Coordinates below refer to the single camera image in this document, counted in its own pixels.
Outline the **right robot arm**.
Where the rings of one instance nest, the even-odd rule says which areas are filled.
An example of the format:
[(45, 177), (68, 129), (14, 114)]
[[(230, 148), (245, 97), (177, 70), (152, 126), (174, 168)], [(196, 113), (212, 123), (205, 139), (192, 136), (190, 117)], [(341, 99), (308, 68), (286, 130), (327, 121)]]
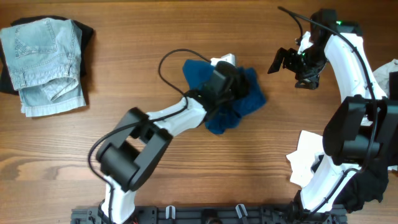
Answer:
[(310, 35), (300, 36), (298, 50), (279, 49), (269, 72), (286, 68), (295, 73), (297, 88), (314, 90), (330, 64), (342, 102), (323, 131), (325, 155), (315, 175), (291, 203), (294, 220), (329, 212), (350, 178), (387, 154), (397, 129), (397, 102), (373, 76), (359, 24), (339, 20), (333, 9), (320, 9), (308, 21)]

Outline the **white t-shirt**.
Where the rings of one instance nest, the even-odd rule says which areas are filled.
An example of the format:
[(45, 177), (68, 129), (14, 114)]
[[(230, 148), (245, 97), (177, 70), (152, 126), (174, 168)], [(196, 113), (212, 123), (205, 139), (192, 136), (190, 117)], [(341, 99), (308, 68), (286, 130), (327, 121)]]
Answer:
[[(387, 96), (390, 96), (389, 74), (396, 71), (397, 59), (373, 71), (377, 83)], [(301, 130), (297, 150), (286, 155), (292, 168), (291, 183), (304, 188), (311, 181), (315, 173), (312, 171), (312, 166), (320, 161), (318, 156), (324, 155), (322, 139), (323, 137), (319, 134)]]

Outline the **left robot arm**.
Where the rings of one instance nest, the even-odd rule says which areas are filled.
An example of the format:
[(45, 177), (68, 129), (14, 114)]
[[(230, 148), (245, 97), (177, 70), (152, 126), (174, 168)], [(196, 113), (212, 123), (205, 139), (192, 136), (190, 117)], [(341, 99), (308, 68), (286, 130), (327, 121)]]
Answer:
[(213, 119), (220, 109), (245, 97), (243, 71), (220, 61), (209, 79), (157, 112), (130, 109), (94, 147), (107, 193), (99, 208), (103, 223), (124, 223), (134, 213), (137, 190), (147, 181), (175, 136)]

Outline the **blue polo shirt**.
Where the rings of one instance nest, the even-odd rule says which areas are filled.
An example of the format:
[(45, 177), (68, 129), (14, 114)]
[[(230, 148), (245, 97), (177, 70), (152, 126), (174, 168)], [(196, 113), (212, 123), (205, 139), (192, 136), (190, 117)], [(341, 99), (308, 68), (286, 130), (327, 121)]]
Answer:
[[(214, 66), (204, 61), (186, 60), (182, 70), (192, 90), (210, 79)], [(213, 134), (223, 134), (227, 129), (237, 128), (244, 116), (257, 111), (266, 103), (255, 69), (238, 67), (238, 71), (249, 83), (248, 94), (222, 106), (215, 117), (205, 123), (206, 128)]]

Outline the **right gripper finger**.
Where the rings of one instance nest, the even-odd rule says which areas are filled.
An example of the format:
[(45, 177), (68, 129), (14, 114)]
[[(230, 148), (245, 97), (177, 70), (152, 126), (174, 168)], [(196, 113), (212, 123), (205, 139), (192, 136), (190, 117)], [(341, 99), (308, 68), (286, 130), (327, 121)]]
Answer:
[(319, 87), (319, 81), (309, 80), (309, 79), (299, 80), (296, 82), (295, 87), (308, 89), (308, 90), (315, 90)]
[(280, 66), (282, 65), (282, 62), (284, 61), (285, 55), (287, 54), (287, 50), (284, 48), (280, 48), (275, 57), (274, 61), (272, 62), (270, 68), (268, 69), (268, 74), (278, 72), (280, 70)]

